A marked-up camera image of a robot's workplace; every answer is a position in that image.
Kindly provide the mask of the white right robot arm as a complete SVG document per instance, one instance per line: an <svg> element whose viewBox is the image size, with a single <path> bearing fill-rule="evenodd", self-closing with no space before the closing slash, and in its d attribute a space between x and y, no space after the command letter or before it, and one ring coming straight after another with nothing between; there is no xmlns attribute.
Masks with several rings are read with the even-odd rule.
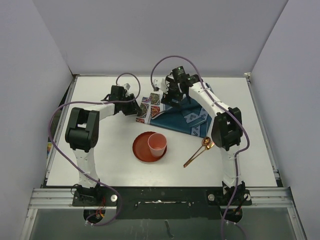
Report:
<svg viewBox="0 0 320 240"><path fill-rule="evenodd" d="M161 80L150 78L151 86L162 91L161 103L173 108L182 107L183 99L196 101L211 117L209 137L220 149L223 169L223 200L230 205L241 198L237 189L240 185L238 154L241 138L245 131L242 126L242 113L239 108L224 104L210 86L198 75L185 72L183 66L172 70L172 76Z"/></svg>

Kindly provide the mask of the pink plastic cup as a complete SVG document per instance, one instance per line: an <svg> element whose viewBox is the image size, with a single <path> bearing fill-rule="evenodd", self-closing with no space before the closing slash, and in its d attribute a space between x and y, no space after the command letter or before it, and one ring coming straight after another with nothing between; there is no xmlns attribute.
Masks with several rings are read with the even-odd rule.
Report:
<svg viewBox="0 0 320 240"><path fill-rule="evenodd" d="M148 138L148 147L150 149L151 155L155 158L159 158L165 152L167 147L167 139L163 134L153 133Z"/></svg>

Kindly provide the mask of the red round plate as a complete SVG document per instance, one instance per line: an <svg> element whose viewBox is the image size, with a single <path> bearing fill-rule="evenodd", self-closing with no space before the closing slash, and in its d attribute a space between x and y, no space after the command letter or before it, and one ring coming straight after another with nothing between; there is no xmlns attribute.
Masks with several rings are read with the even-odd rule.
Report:
<svg viewBox="0 0 320 240"><path fill-rule="evenodd" d="M144 163L154 163L160 160L167 151L167 147L165 147L164 152L159 157L154 157L151 153L151 150L148 146L148 139L149 137L155 134L154 131L146 131L138 135L132 144L132 151L135 157Z"/></svg>

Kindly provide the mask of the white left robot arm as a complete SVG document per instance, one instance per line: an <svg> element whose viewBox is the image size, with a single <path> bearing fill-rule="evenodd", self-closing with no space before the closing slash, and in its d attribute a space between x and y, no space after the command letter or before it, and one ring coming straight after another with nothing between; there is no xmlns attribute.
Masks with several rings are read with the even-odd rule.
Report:
<svg viewBox="0 0 320 240"><path fill-rule="evenodd" d="M99 177L94 160L94 147L99 139L100 121L119 112L130 116L142 111L135 100L135 95L130 93L128 83L113 85L105 101L87 108L72 108L65 132L65 141L73 150L77 167L83 171L79 173L78 182L80 188L86 190L83 198L92 206L99 204L102 199L101 191L96 189Z"/></svg>

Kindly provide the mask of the blue patterned placemat cloth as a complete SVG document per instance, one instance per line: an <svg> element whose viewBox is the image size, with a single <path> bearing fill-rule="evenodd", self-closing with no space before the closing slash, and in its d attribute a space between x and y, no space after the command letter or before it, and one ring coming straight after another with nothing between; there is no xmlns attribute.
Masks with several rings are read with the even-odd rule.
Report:
<svg viewBox="0 0 320 240"><path fill-rule="evenodd" d="M180 107L176 108L161 103L162 97L162 93L156 92L144 96L139 106L141 114L136 116L136 121L195 137L207 136L212 118L197 101L183 97Z"/></svg>

